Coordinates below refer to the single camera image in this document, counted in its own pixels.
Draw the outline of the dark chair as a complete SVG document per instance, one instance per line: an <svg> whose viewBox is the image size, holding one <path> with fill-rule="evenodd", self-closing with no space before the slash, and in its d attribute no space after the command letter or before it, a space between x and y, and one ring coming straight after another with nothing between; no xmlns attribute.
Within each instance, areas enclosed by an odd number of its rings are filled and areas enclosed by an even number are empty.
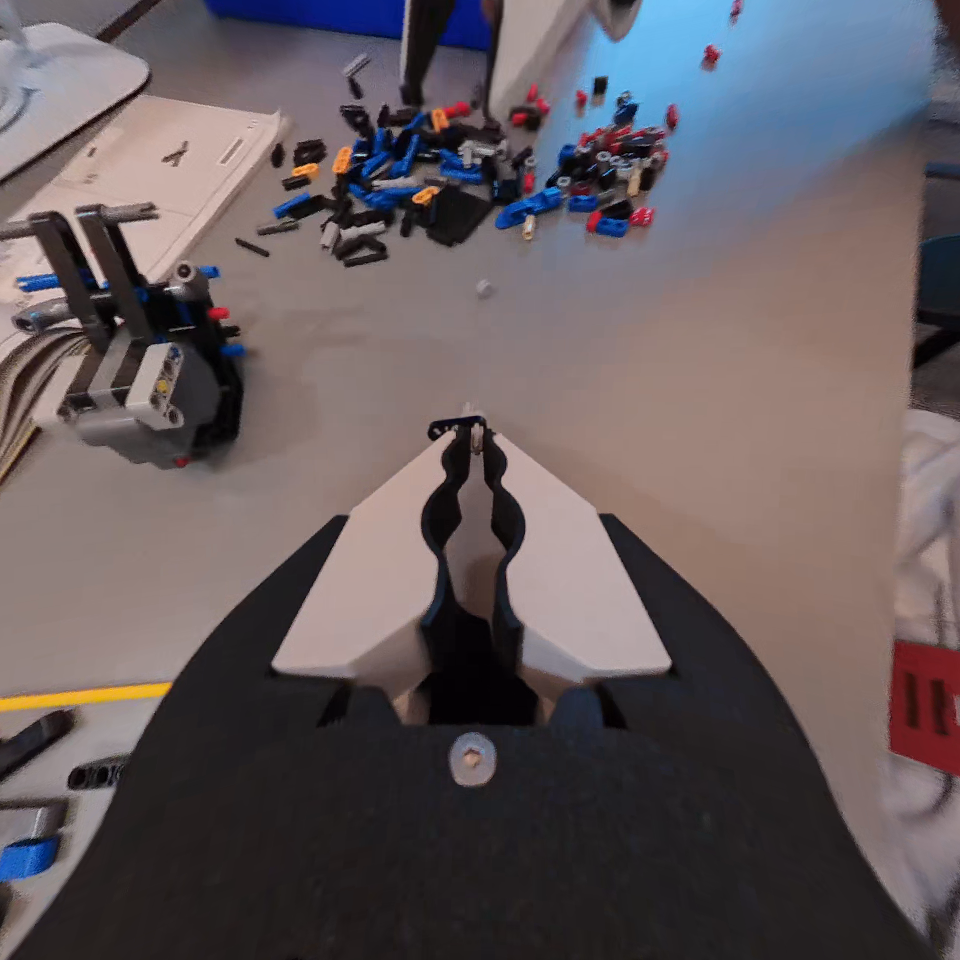
<svg viewBox="0 0 960 960"><path fill-rule="evenodd" d="M930 162L923 174L914 319L932 331L915 343L914 373L959 343L959 166Z"/></svg>

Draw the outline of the grey and black lego assembly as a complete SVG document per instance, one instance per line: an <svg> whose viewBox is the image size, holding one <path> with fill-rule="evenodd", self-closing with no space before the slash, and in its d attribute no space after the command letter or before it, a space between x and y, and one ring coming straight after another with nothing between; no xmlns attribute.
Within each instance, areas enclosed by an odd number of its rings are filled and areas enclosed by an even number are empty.
<svg viewBox="0 0 960 960"><path fill-rule="evenodd" d="M124 227L161 218L152 202L94 203L76 219L35 212L2 224L2 242L35 241L51 267L16 277L25 303L2 344L2 476L40 432L60 433L135 465L179 470L233 443L246 349L215 305L220 270L180 260L150 280Z"/></svg>

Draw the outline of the blue plastic bin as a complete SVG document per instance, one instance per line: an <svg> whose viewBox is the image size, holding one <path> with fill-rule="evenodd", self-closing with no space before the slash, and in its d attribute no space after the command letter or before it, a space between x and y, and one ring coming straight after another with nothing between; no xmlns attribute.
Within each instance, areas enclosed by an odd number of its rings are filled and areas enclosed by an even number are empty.
<svg viewBox="0 0 960 960"><path fill-rule="evenodd" d="M206 1L218 18L401 40L404 1ZM491 27L479 2L458 1L440 44L485 51Z"/></svg>

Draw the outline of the lego instruction booklet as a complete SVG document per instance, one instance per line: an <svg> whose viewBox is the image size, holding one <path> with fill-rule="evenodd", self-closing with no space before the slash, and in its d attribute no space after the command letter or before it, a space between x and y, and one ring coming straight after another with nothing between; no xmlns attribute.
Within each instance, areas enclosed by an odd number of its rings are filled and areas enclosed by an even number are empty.
<svg viewBox="0 0 960 960"><path fill-rule="evenodd" d="M19 210L13 220L56 211L64 215L99 284L106 277L76 221L77 208L155 204L159 218L133 225L126 243L148 282L162 282L187 258L275 146L286 137L281 111L258 113L145 95L104 126L64 168ZM21 280L54 269L36 239L2 242L2 479L41 431L35 407L57 365L81 355L81 323L63 318L37 332L27 322L45 303L65 297L59 289L26 292Z"/></svg>

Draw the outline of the grey lego panel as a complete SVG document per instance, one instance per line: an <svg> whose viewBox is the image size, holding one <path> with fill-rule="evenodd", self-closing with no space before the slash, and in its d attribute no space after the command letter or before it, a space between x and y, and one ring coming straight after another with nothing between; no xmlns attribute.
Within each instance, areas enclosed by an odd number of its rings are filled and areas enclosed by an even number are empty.
<svg viewBox="0 0 960 960"><path fill-rule="evenodd" d="M1 801L1 849L57 835L64 827L69 800Z"/></svg>

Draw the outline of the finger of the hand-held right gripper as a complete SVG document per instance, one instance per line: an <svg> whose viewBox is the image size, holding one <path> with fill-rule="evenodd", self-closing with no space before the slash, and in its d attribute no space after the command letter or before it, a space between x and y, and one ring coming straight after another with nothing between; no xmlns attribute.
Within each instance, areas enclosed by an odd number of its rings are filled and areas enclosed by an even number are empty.
<svg viewBox="0 0 960 960"><path fill-rule="evenodd" d="M612 42L633 28L642 1L485 1L490 28L483 114L505 123L510 108L548 71L582 18L592 18Z"/></svg>
<svg viewBox="0 0 960 960"><path fill-rule="evenodd" d="M456 1L405 1L400 48L400 99L405 107L422 107L424 82Z"/></svg>

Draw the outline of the red tag with black marks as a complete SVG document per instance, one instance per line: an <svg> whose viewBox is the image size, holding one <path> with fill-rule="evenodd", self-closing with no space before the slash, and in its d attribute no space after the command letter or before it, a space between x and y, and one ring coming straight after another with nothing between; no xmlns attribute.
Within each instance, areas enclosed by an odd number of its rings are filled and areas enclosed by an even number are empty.
<svg viewBox="0 0 960 960"><path fill-rule="evenodd" d="M959 652L894 642L889 747L904 759L959 776Z"/></svg>

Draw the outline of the pile of small lego pieces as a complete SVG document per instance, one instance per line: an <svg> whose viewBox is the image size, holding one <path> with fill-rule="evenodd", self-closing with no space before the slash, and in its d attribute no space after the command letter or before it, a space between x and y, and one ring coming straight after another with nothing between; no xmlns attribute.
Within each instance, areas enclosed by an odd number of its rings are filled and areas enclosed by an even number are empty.
<svg viewBox="0 0 960 960"><path fill-rule="evenodd" d="M385 262L387 235L421 232L445 249L464 245L488 219L499 233L536 239L541 223L566 212L585 221L590 236L622 239L652 226L652 193L670 160L678 103L661 121L640 123L640 100L629 90L613 100L611 116L562 143L542 160L534 143L553 113L541 84L529 80L507 94L500 116L480 114L479 93L427 107L404 94L398 108L376 117L359 101L340 106L354 134L338 150L329 184L319 183L328 156L320 138L298 142L282 186L290 197L237 249L268 259L270 238L294 236L317 218L319 249L345 268Z"/></svg>

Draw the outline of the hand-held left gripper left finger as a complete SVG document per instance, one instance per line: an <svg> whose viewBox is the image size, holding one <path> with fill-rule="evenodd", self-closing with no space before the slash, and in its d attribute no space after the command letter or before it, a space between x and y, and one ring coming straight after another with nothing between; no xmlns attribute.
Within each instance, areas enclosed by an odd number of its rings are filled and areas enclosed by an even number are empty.
<svg viewBox="0 0 960 960"><path fill-rule="evenodd" d="M462 523L471 434L443 434L346 518L271 662L404 702L441 664L447 545Z"/></svg>

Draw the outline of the blue lego piece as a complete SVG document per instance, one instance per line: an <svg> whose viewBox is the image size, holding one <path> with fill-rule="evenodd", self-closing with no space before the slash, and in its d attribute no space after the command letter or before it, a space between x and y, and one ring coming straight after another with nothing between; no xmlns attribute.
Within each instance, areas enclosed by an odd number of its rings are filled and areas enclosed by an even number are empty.
<svg viewBox="0 0 960 960"><path fill-rule="evenodd" d="M56 863L61 837L29 838L4 846L1 851L1 884L29 880L46 873Z"/></svg>

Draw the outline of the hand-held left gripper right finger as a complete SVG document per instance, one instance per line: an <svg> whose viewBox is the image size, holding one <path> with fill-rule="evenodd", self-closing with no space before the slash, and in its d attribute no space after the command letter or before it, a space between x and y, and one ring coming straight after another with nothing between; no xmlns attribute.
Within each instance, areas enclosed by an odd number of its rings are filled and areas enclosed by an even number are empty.
<svg viewBox="0 0 960 960"><path fill-rule="evenodd" d="M498 658L541 699L662 677L671 656L598 510L503 434L486 434Z"/></svg>

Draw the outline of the small black lego piece with grey axle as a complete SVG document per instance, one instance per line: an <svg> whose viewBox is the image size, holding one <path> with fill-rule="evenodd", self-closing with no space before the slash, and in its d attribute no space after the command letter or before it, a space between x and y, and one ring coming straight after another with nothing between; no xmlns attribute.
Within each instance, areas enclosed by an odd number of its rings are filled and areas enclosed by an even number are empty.
<svg viewBox="0 0 960 960"><path fill-rule="evenodd" d="M456 416L432 421L427 428L427 436L431 442L437 442L448 434L454 434L459 439L466 439L471 455L479 457L484 454L487 430L484 412L466 403Z"/></svg>

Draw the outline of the yellow lego axle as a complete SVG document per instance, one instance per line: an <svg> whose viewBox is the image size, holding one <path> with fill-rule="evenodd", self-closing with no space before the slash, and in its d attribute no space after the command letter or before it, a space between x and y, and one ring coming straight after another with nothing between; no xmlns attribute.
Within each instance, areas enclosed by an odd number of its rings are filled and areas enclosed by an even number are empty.
<svg viewBox="0 0 960 960"><path fill-rule="evenodd" d="M75 690L10 695L1 698L1 714L56 711L78 707L158 700L172 689L171 681L132 683Z"/></svg>

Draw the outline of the person's white shirt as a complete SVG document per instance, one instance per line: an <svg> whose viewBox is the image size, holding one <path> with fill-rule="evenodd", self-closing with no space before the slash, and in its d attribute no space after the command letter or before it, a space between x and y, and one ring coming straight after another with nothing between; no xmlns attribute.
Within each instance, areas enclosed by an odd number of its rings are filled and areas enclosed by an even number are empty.
<svg viewBox="0 0 960 960"><path fill-rule="evenodd" d="M900 482L893 652L897 641L959 652L957 420L908 412ZM940 958L958 958L959 775L890 755L883 796L907 912Z"/></svg>

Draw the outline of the dark grey short lego beam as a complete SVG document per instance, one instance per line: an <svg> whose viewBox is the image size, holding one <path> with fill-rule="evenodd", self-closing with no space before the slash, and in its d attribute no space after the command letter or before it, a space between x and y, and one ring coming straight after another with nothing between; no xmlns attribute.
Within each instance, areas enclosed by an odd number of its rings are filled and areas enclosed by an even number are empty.
<svg viewBox="0 0 960 960"><path fill-rule="evenodd" d="M113 789L119 785L130 760L128 753L116 754L79 764L66 779L70 792Z"/></svg>

